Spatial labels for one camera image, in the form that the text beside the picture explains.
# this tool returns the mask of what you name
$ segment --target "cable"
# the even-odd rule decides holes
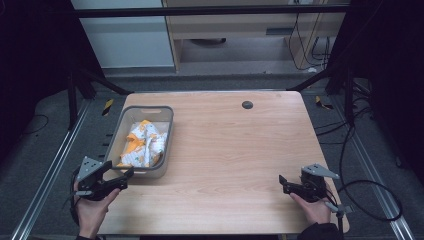
[[[317,46],[318,40],[319,40],[319,37],[316,37],[315,38],[315,41],[314,41],[314,44],[312,45],[311,56],[315,60],[322,61],[322,60],[324,60],[325,57],[328,58],[330,56],[330,54],[328,53],[329,47],[327,49],[327,46],[330,43],[330,37],[327,37],[326,50],[324,51],[324,53],[315,53],[315,48]]]
[[[354,118],[354,119],[355,119],[355,118],[357,118],[358,116],[360,116],[361,114],[364,114],[364,113],[365,113],[366,111],[368,111],[368,110],[371,110],[371,108],[370,108],[370,107],[365,107],[365,108],[361,109],[360,111],[356,112],[356,113],[353,115],[353,118]],[[322,136],[322,135],[325,135],[325,134],[332,133],[332,132],[334,132],[334,131],[336,131],[336,130],[340,129],[340,128],[341,128],[341,127],[343,127],[344,125],[346,125],[348,122],[346,122],[346,121],[339,121],[339,122],[330,123],[330,124],[327,124],[327,125],[324,125],[324,126],[316,127],[316,128],[314,128],[314,129],[324,128],[324,127],[328,127],[328,126],[336,125],[336,124],[339,124],[339,123],[341,123],[339,126],[337,126],[337,127],[333,128],[333,129],[330,129],[330,130],[328,130],[328,131],[322,132],[322,133],[317,133],[316,135],[317,135],[317,136]]]
[[[327,195],[328,201],[330,201],[331,204],[333,204],[334,206],[338,206],[339,205],[337,203],[336,197],[334,196],[334,194],[330,190],[328,190],[328,188],[327,188],[327,194],[326,195]]]
[[[75,179],[77,177],[78,171],[80,169],[80,166],[78,166],[71,175],[71,179],[70,179],[70,184],[69,184],[69,196],[66,199],[66,201],[63,203],[62,205],[62,209],[65,208],[66,203],[68,203],[69,201],[71,201],[71,208],[75,207],[78,203],[78,201],[76,203],[74,203],[74,196],[75,196],[75,190],[74,190],[74,183],[75,183]]]
[[[297,30],[297,35],[298,35],[298,37],[299,37],[299,42],[300,42],[300,46],[302,47],[302,53],[303,53],[303,57],[305,58],[305,60],[306,60],[306,62],[310,65],[309,67],[307,67],[307,68],[300,68],[300,67],[298,67],[297,65],[296,65],[296,62],[294,61],[294,66],[296,67],[296,69],[297,70],[307,70],[307,69],[309,69],[310,67],[317,67],[317,66],[319,66],[319,64],[313,64],[313,63],[311,63],[311,62],[309,62],[309,60],[308,60],[308,58],[307,58],[307,56],[306,56],[306,52],[305,52],[305,47],[303,46],[303,42],[302,42],[302,38],[300,37],[300,31],[299,31],[299,24],[298,24],[298,21],[299,21],[299,13],[297,13],[296,14],[296,20],[295,20],[295,23],[294,23],[294,26],[293,26],[293,31],[292,31],[292,33],[290,34],[290,37],[289,37],[289,52],[290,52],[290,55],[292,56],[292,59],[294,60],[294,56],[293,56],[293,53],[292,53],[292,51],[291,51],[291,38],[292,38],[292,36],[293,36],[293,34],[294,34],[294,31],[295,31],[295,29]]]
[[[360,39],[362,37],[362,35],[364,34],[364,32],[367,30],[368,24],[371,22],[371,20],[373,20],[373,18],[377,14],[378,10],[383,5],[382,4],[383,2],[384,2],[384,0],[380,0],[378,6],[375,8],[375,10],[371,14],[371,16],[366,20],[366,22],[363,24],[363,26],[357,31],[356,35],[353,36],[352,40],[346,45],[346,47],[344,47],[343,50],[341,50],[340,54],[338,56],[336,56],[336,59],[334,61],[332,61],[333,64],[331,64],[329,66],[329,68],[326,68],[325,71],[322,71],[322,72],[316,74],[315,76],[309,78],[308,80],[306,80],[306,81],[304,81],[304,82],[302,82],[302,83],[300,83],[300,84],[298,84],[294,87],[288,88],[286,90],[287,91],[298,91],[299,92],[299,91],[305,89],[306,87],[314,84],[318,80],[320,80],[324,77],[328,77],[329,75],[334,73],[334,71],[336,69],[343,67],[343,64],[348,60],[348,58],[352,54],[352,49],[357,44],[358,39]]]
[[[47,124],[49,124],[49,117],[47,117],[44,114],[36,114],[36,115],[34,115],[34,117],[44,117],[46,119],[46,122],[44,123],[43,126],[39,127],[38,129],[35,129],[33,131],[29,131],[29,132],[23,132],[22,134],[33,134],[33,133],[39,132],[41,129],[45,128],[47,126]]]
[[[341,185],[342,185],[342,187],[339,189],[339,190],[337,190],[337,192],[338,193],[340,193],[340,192],[342,192],[342,191],[345,191],[345,193],[346,193],[346,195],[348,196],[348,198],[359,208],[359,209],[361,209],[365,214],[367,214],[368,216],[370,216],[370,217],[372,217],[372,218],[374,218],[374,219],[377,219],[377,220],[380,220],[380,221],[384,221],[384,222],[387,222],[387,221],[396,221],[397,219],[399,219],[401,216],[402,216],[402,214],[403,214],[403,207],[402,207],[402,203],[401,203],[401,201],[399,200],[399,198],[394,194],[394,192],[393,191],[391,191],[389,188],[387,188],[386,186],[384,186],[384,185],[382,185],[382,184],[380,184],[380,183],[378,183],[378,182],[375,182],[375,181],[371,181],[371,180],[355,180],[355,181],[352,181],[352,182],[349,182],[349,183],[345,183],[344,182],[344,178],[343,178],[343,172],[342,172],[342,169],[343,169],[343,156],[344,156],[344,152],[345,152],[345,149],[346,149],[346,144],[347,144],[347,142],[348,142],[348,136],[350,135],[350,132],[352,131],[354,129],[354,127],[349,127],[349,130],[348,130],[348,133],[347,133],[347,135],[346,135],[346,137],[345,137],[345,140],[344,140],[344,142],[343,142],[343,146],[342,146],[342,151],[341,151],[341,154],[340,154],[340,159],[339,159],[339,176],[340,176],[340,182],[341,182]],[[384,190],[386,190],[387,192],[389,192],[392,196],[393,196],[393,199],[395,200],[395,202],[396,202],[396,204],[397,204],[397,206],[398,206],[398,209],[399,209],[399,213],[398,213],[398,215],[396,215],[395,217],[392,217],[392,218],[385,218],[385,217],[380,217],[380,216],[377,216],[377,215],[375,215],[375,214],[373,214],[373,213],[371,213],[370,211],[368,211],[368,210],[366,210],[364,207],[362,207],[354,198],[353,198],[353,196],[349,193],[349,191],[348,191],[348,187],[349,186],[352,186],[352,185],[354,185],[354,184],[358,184],[358,183],[367,183],[367,184],[374,184],[374,185],[377,185],[377,186],[379,186],[379,187],[381,187],[381,188],[383,188]]]
[[[368,97],[358,97],[358,98],[356,98],[355,100],[353,100],[353,104],[355,104],[356,102],[358,102],[358,101],[361,101],[361,100],[364,100],[364,101],[369,101],[369,98]]]
[[[325,44],[325,51],[324,51],[324,58],[321,62],[321,68],[322,70],[324,70],[325,68],[327,68],[327,63],[330,57],[330,37],[327,37],[327,42]]]
[[[352,139],[353,138],[353,135],[354,135],[354,132],[352,132],[352,134],[350,135],[350,137],[348,138],[348,140],[350,140],[350,139]],[[319,142],[319,144],[323,144],[323,145],[325,145],[325,144],[327,144],[327,145],[341,145],[341,144],[343,144],[344,143],[344,141],[343,142],[338,142],[338,143],[323,143],[323,142]]]

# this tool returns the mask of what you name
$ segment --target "gray floor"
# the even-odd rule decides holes
[[[143,77],[114,77],[110,80],[138,92],[281,90],[292,87],[313,74],[294,67],[283,39],[227,39],[224,44],[186,41],[184,47],[178,73],[148,73]],[[317,61],[317,64],[314,69],[319,71],[320,62]],[[322,97],[323,103],[334,106],[338,106],[342,99],[342,95],[326,96],[322,91],[325,83],[324,79],[302,93],[314,127],[343,120],[337,108],[329,110],[315,104],[316,95]],[[38,218],[34,225],[30,226],[33,238],[66,239],[66,236],[70,236],[69,239],[72,239],[72,236],[77,234],[78,229],[70,218],[68,207],[62,209],[68,195],[70,172],[85,155],[96,157],[106,152],[107,147],[103,144],[110,141],[107,134],[113,132],[125,101],[124,96],[119,96],[101,85],[95,84],[95,87],[98,91],[95,100],[79,101],[80,107],[88,106],[87,115],[72,142],[71,149],[65,154],[63,165],[58,166],[51,189],[47,189],[50,191],[45,202],[41,203],[39,211],[35,211]],[[110,98],[114,99],[111,111],[108,116],[101,116],[104,104]],[[367,107],[367,103],[363,101],[359,101],[357,105],[356,111]],[[61,150],[60,145],[68,134],[66,92],[42,100],[37,105],[36,114],[43,116],[35,116],[27,130],[36,132],[22,136],[9,157],[9,164],[0,170],[0,239],[10,238],[34,196],[39,193],[37,190],[40,184],[44,183],[44,177],[52,171],[49,167],[54,163],[56,153]],[[319,133],[332,127],[334,126],[317,128],[316,131]],[[345,134],[346,128],[341,128],[319,137],[326,161],[335,172],[338,172],[341,153],[341,144],[337,143],[343,141]],[[369,165],[364,163],[364,153],[356,147],[358,139],[365,147],[366,157],[371,159],[376,172],[370,171]],[[396,223],[375,220],[355,207],[356,211],[347,216],[350,230],[346,239],[424,239],[424,216],[421,208],[421,203],[424,202],[424,188],[410,170],[396,167],[395,156],[372,119],[372,112],[356,119],[355,138],[348,142],[343,158],[343,175],[346,181],[378,177],[396,193],[404,206],[402,221]],[[384,197],[376,197],[379,194],[376,194],[375,188],[361,185],[352,187],[350,192],[366,209],[384,217],[383,209],[387,208],[387,203],[384,202]],[[343,204],[351,205],[351,201],[343,192],[340,196]],[[407,226],[414,238],[396,236],[393,229],[400,225]],[[288,238],[295,239],[295,235],[289,235]]]

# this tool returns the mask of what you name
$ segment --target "crumpled plastic bag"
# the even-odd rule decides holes
[[[153,167],[165,151],[167,133],[159,133],[155,125],[143,120],[127,136],[127,147],[118,166]]]

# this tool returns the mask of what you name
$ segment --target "aluminum rail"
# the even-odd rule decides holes
[[[48,11],[54,16],[78,18],[106,17],[153,17],[189,15],[231,15],[231,14],[277,14],[277,13],[338,13],[363,12],[368,5],[311,4],[311,5],[255,5],[255,6],[204,6],[204,7],[161,7],[121,9],[78,9],[72,11]]]
[[[63,166],[63,163],[65,162],[71,146],[76,136],[78,135],[81,125],[84,122],[90,103],[91,100],[83,101],[80,112],[78,114],[80,116],[78,121],[76,122],[74,128],[69,130],[66,134],[25,215],[12,233],[12,240],[25,240],[28,238],[32,227],[34,226],[34,223],[37,220],[37,217],[40,214],[41,209],[43,208],[44,203],[46,202],[46,199],[50,193],[50,190]]]
[[[343,109],[343,104],[341,103],[342,100],[339,99],[339,97],[337,96],[330,96],[330,99],[331,99],[331,102],[334,104],[335,109],[337,110],[339,116],[342,119],[345,119],[343,110],[342,110]],[[369,156],[369,154],[367,153],[367,150],[365,146],[363,145],[361,138],[360,136],[358,136],[358,134],[355,133],[353,135],[352,143],[358,155],[359,162],[361,163],[362,168],[364,169],[368,178],[372,181],[378,182],[386,186],[382,177],[378,173],[377,168],[374,166],[374,163],[371,157]],[[377,199],[379,200],[380,206],[382,207],[385,215],[388,218],[393,218],[399,213],[399,208],[396,204],[396,201],[393,199],[393,196],[389,192],[376,187],[374,188],[374,193]],[[403,216],[401,216],[396,221],[391,221],[390,225],[393,229],[394,234],[399,240],[414,240],[415,239],[411,229],[409,228],[408,223],[406,222]]]

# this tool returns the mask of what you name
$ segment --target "black cable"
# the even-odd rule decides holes
[[[378,182],[375,182],[375,181],[371,181],[371,180],[355,180],[355,181],[352,181],[352,182],[349,182],[349,183],[345,183],[344,182],[344,179],[343,179],[343,172],[342,172],[342,169],[343,169],[343,156],[344,156],[344,152],[345,152],[345,149],[346,149],[346,144],[347,144],[347,142],[348,142],[348,136],[350,135],[350,132],[352,131],[354,129],[354,127],[349,127],[349,130],[348,130],[348,133],[347,133],[347,135],[346,135],[346,137],[345,137],[345,141],[344,141],[344,143],[343,143],[343,146],[342,146],[342,151],[341,151],[341,154],[340,154],[340,159],[339,159],[339,176],[340,176],[340,182],[341,182],[341,185],[342,185],[342,187],[339,189],[339,190],[337,190],[337,192],[338,193],[340,193],[341,191],[345,191],[345,193],[346,193],[346,195],[348,196],[348,198],[359,208],[359,209],[361,209],[365,214],[367,214],[368,216],[370,216],[370,217],[372,217],[372,218],[374,218],[374,219],[377,219],[377,220],[380,220],[380,221],[384,221],[384,222],[387,222],[387,221],[396,221],[397,219],[399,219],[401,216],[402,216],[402,214],[403,214],[403,207],[402,207],[402,203],[400,202],[400,200],[398,199],[398,197],[394,194],[394,192],[393,191],[391,191],[389,188],[387,188],[386,186],[384,186],[384,185],[382,185],[382,184],[380,184],[380,183],[378,183]],[[398,206],[398,209],[399,209],[399,213],[398,213],[398,215],[396,215],[395,217],[392,217],[392,218],[385,218],[385,217],[379,217],[379,216],[377,216],[377,215],[375,215],[375,214],[373,214],[373,213],[371,213],[370,211],[368,211],[368,210],[366,210],[364,207],[362,207],[357,201],[355,201],[355,199],[353,198],[353,196],[349,193],[349,191],[348,191],[348,187],[349,186],[351,186],[351,185],[354,185],[354,184],[358,184],[358,183],[368,183],[368,184],[374,184],[374,185],[377,185],[377,186],[379,186],[379,187],[381,187],[381,188],[383,188],[384,190],[386,190],[387,192],[389,192],[392,196],[393,196],[393,199],[395,200],[395,202],[396,202],[396,204],[397,204],[397,206]]]
[[[325,44],[325,54],[324,54],[324,69],[327,68],[328,61],[330,60],[330,37],[327,37],[327,43]]]
[[[362,92],[363,95],[370,96],[370,94],[371,94],[370,85],[369,85],[370,81],[367,81],[367,82],[368,82],[368,88],[362,86],[361,84],[357,83],[355,81],[355,79],[353,79],[353,83],[354,83],[355,87],[358,89],[358,91]]]
[[[308,80],[306,80],[306,81],[304,81],[304,82],[302,82],[302,83],[300,83],[300,84],[298,84],[294,87],[287,88],[286,90],[287,91],[298,91],[298,92],[300,92],[303,89],[305,89],[306,87],[308,87],[308,86],[314,84],[315,82],[319,81],[320,79],[330,76],[332,73],[334,73],[334,71],[336,69],[343,67],[343,63],[352,55],[352,49],[357,44],[358,39],[360,39],[362,37],[362,35],[364,34],[364,32],[367,30],[368,24],[375,17],[378,10],[381,8],[383,2],[384,2],[384,0],[380,0],[379,5],[375,8],[375,10],[371,14],[371,16],[367,19],[365,24],[363,24],[361,29],[359,29],[359,31],[356,33],[356,35],[353,36],[352,40],[341,51],[339,56],[337,56],[336,60],[333,61],[333,64],[330,65],[330,68],[326,68],[325,71],[321,71],[321,72],[317,73],[315,76],[309,78]]]
[[[350,134],[350,136],[348,137],[348,141],[353,138],[353,135],[354,135],[354,132],[352,132],[352,134]],[[322,143],[322,142],[319,142],[319,144],[323,144],[323,145],[324,144],[327,144],[327,145],[342,145],[343,143],[344,143],[344,141],[343,142],[339,142],[339,143],[325,143],[325,142]]]
[[[33,131],[29,131],[29,132],[23,132],[22,134],[28,135],[28,134],[33,134],[33,133],[39,132],[41,129],[45,128],[47,126],[47,124],[49,124],[49,117],[47,117],[44,114],[36,114],[36,115],[34,115],[34,117],[44,117],[46,119],[46,122],[44,123],[43,126],[39,127],[38,129],[35,129]]]
[[[293,56],[293,53],[292,53],[292,51],[291,51],[291,38],[292,38],[292,36],[293,36],[293,34],[294,34],[295,30],[297,30],[297,35],[298,35],[298,37],[299,37],[300,46],[302,47],[303,57],[305,58],[306,62],[307,62],[310,66],[309,66],[309,67],[307,67],[307,68],[300,68],[300,67],[298,67],[298,66],[296,65],[296,62],[295,62],[295,61],[294,61],[294,66],[296,67],[296,69],[297,69],[297,70],[307,70],[307,69],[309,69],[310,67],[316,67],[316,66],[319,66],[319,64],[313,64],[313,63],[309,62],[309,60],[308,60],[308,58],[307,58],[307,56],[306,56],[305,48],[304,48],[304,46],[303,46],[302,38],[300,37],[299,24],[298,24],[298,22],[299,22],[299,13],[297,13],[297,14],[296,14],[296,20],[295,20],[295,22],[294,22],[293,31],[292,31],[292,33],[290,34],[290,37],[289,37],[289,44],[288,44],[289,46],[288,46],[288,47],[289,47],[290,55],[291,55],[291,57],[292,57],[292,59],[293,59],[293,61],[294,61],[294,56]]]
[[[324,60],[325,57],[328,58],[328,56],[330,55],[330,54],[328,54],[328,49],[327,49],[327,45],[329,44],[329,39],[330,38],[327,37],[326,50],[324,51],[324,53],[315,53],[315,48],[317,46],[319,37],[315,38],[315,41],[314,41],[314,44],[312,45],[312,50],[311,50],[311,56],[312,56],[313,59],[318,60],[318,61],[322,61],[322,60]]]
[[[368,111],[368,110],[370,110],[370,109],[371,109],[370,107],[365,107],[365,108],[361,109],[360,111],[356,112],[356,113],[353,115],[353,118],[358,117],[359,115],[361,115],[361,114],[365,113],[366,111]],[[338,123],[341,123],[341,124],[340,124],[339,126],[337,126],[337,127],[333,128],[333,129],[328,130],[328,131],[325,131],[325,132],[322,132],[322,133],[317,133],[316,135],[317,135],[317,136],[322,136],[322,135],[325,135],[325,134],[332,133],[332,132],[334,132],[334,131],[336,131],[336,130],[340,129],[340,128],[341,128],[341,127],[343,127],[344,125],[346,125],[348,122],[346,122],[346,121],[339,121],[339,122],[330,123],[330,124],[327,124],[327,125],[324,125],[324,126],[316,127],[316,128],[314,128],[314,129],[324,128],[324,127],[332,126],[332,125],[335,125],[335,124],[338,124]]]
[[[369,102],[369,98],[368,97],[358,97],[355,100],[353,100],[352,103],[355,104],[356,102],[361,101],[361,100],[364,100],[366,102]]]
[[[363,91],[361,91],[361,90],[359,90],[359,89],[353,89],[353,93],[360,94],[360,95],[362,95],[362,96],[364,96],[364,97],[369,97],[369,96],[370,96],[370,94],[368,94],[368,93],[364,93]]]
[[[71,196],[70,201],[71,201],[71,207],[69,209],[70,213],[71,213],[71,217],[74,220],[74,222],[79,226],[79,218],[78,218],[78,212],[77,212],[77,204],[78,202],[81,200],[81,197],[79,197],[76,201],[74,199],[75,193],[76,191],[74,190],[74,183],[75,183],[75,179],[77,178],[78,172],[80,170],[81,166],[78,166],[77,168],[75,168],[75,170],[72,172],[72,176],[71,176],[71,181],[69,184],[69,195]]]
[[[337,225],[338,225],[339,233],[340,233],[340,236],[342,237],[342,240],[344,239],[344,232],[343,232],[343,215],[344,215],[344,213],[343,213],[343,212],[340,212],[340,211],[336,213],[336,217],[337,217]]]
[[[337,207],[339,204],[337,203],[337,199],[336,196],[334,196],[334,194],[327,189],[327,199],[328,201],[330,201],[331,204],[333,204],[335,207]]]

